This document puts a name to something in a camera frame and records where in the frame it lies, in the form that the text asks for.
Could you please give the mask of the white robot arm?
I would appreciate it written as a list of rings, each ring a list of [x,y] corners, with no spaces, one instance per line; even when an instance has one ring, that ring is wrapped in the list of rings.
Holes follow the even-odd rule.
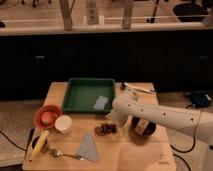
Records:
[[[129,116],[195,137],[208,145],[203,171],[213,171],[213,113],[141,103],[135,91],[123,91],[112,102],[108,117],[116,126],[123,126]]]

